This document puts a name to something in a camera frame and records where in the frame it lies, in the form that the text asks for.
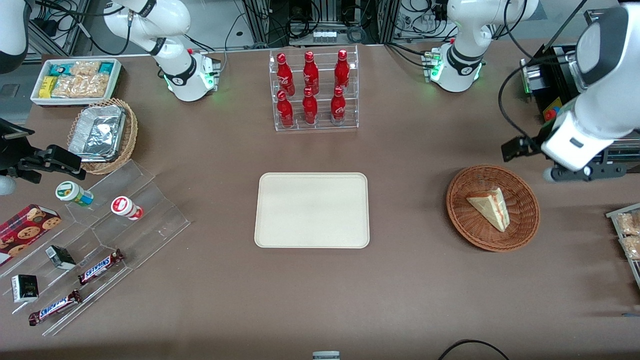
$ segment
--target red bottle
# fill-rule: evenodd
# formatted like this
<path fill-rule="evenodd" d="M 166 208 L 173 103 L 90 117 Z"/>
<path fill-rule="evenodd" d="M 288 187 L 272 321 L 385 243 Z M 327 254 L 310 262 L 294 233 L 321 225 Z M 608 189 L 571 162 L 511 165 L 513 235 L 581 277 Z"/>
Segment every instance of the red bottle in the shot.
<path fill-rule="evenodd" d="M 342 96 L 342 87 L 336 86 L 333 91 L 333 99 L 331 99 L 331 122 L 333 125 L 344 124 L 344 107 L 346 101 Z"/>
<path fill-rule="evenodd" d="M 310 87 L 305 88 L 305 98 L 302 100 L 302 107 L 305 109 L 305 121 L 309 125 L 315 125 L 318 115 L 318 101 L 314 97 L 314 92 Z"/>
<path fill-rule="evenodd" d="M 302 73 L 305 75 L 305 87 L 311 88 L 313 94 L 317 95 L 320 92 L 320 74 L 311 51 L 305 52 L 305 69 Z"/>
<path fill-rule="evenodd" d="M 276 56 L 278 60 L 278 82 L 280 83 L 280 89 L 284 90 L 287 96 L 293 96 L 296 93 L 296 87 L 293 85 L 293 72 L 289 64 L 287 64 L 287 57 L 280 53 Z"/>
<path fill-rule="evenodd" d="M 349 87 L 349 63 L 347 51 L 338 51 L 338 63 L 335 64 L 335 86 L 341 86 L 343 90 Z"/>
<path fill-rule="evenodd" d="M 278 91 L 278 115 L 280 116 L 280 122 L 284 127 L 293 126 L 293 107 L 289 100 L 287 100 L 287 94 L 284 91 Z"/>

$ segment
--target cookie box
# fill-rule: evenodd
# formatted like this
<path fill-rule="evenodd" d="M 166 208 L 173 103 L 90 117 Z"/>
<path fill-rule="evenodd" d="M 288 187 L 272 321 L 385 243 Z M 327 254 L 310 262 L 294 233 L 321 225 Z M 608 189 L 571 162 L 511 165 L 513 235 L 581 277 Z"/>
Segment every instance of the cookie box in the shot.
<path fill-rule="evenodd" d="M 31 204 L 0 225 L 0 266 L 14 258 L 62 219 L 53 210 Z"/>

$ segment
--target round wicker basket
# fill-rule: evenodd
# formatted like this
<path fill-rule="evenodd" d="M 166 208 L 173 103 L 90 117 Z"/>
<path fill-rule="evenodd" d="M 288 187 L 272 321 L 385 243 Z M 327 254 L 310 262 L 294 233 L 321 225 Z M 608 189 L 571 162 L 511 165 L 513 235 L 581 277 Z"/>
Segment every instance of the round wicker basket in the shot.
<path fill-rule="evenodd" d="M 467 201 L 473 192 L 502 190 L 511 223 L 504 233 L 496 229 Z M 470 243 L 485 250 L 507 252 L 527 245 L 540 225 L 540 207 L 533 191 L 517 176 L 495 165 L 469 167 L 456 175 L 447 191 L 447 211 L 456 229 Z"/>
<path fill-rule="evenodd" d="M 121 106 L 127 111 L 127 118 L 125 119 L 125 129 L 122 140 L 120 141 L 120 155 L 115 161 L 111 163 L 82 163 L 82 168 L 87 172 L 95 175 L 106 175 L 110 172 L 118 170 L 124 163 L 129 161 L 131 158 L 131 154 L 133 153 L 133 148 L 136 146 L 136 136 L 138 135 L 138 120 L 136 119 L 136 114 L 133 113 L 131 107 L 129 105 L 120 100 L 120 99 L 109 99 L 101 102 L 96 102 L 95 104 L 89 105 L 89 107 L 96 106 L 109 106 L 109 105 L 117 105 Z M 71 143 L 71 138 L 73 137 L 76 131 L 76 125 L 78 123 L 78 119 L 80 118 L 80 114 L 76 116 L 76 120 L 73 125 L 71 125 L 71 131 L 67 136 L 67 146 Z"/>

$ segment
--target table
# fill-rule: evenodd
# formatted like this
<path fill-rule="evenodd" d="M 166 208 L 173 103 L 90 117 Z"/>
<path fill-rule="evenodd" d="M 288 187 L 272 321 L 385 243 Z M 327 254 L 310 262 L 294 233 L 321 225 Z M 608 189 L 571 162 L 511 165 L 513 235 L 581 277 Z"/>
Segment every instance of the table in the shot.
<path fill-rule="evenodd" d="M 516 159 L 505 166 L 538 197 L 538 235 L 512 253 L 477 249 L 453 229 L 445 191 L 464 167 L 502 164 L 500 145 L 516 132 L 497 91 L 519 53 L 495 42 L 477 83 L 449 94 L 383 46 L 359 51 L 360 129 L 328 134 L 274 131 L 267 51 L 229 54 L 220 90 L 194 103 L 167 91 L 151 57 L 123 57 L 119 97 L 140 122 L 133 158 L 193 223 L 58 336 L 41 337 L 0 304 L 0 357 L 293 360 L 340 350 L 345 360 L 436 359 L 477 338 L 512 359 L 637 359 L 638 320 L 620 314 L 637 311 L 640 297 L 604 216 L 638 202 L 637 176 L 548 184 L 550 162 Z M 536 133 L 519 81 L 506 93 L 511 116 Z M 77 112 L 34 106 L 31 143 L 64 144 Z M 265 172 L 365 174 L 369 246 L 256 246 Z M 0 218 L 29 203 L 62 206 L 53 189 L 65 179 L 21 181 L 0 199 Z M 472 356 L 498 358 L 479 345 L 447 358 Z"/>

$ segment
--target white bottle with green label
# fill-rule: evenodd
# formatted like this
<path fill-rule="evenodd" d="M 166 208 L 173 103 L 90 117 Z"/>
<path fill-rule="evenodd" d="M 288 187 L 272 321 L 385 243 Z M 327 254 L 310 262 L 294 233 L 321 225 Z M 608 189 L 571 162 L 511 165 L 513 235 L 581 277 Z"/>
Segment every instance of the white bottle with green label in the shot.
<path fill-rule="evenodd" d="M 58 185 L 56 196 L 62 201 L 75 202 L 80 206 L 89 206 L 93 202 L 93 194 L 72 181 Z"/>

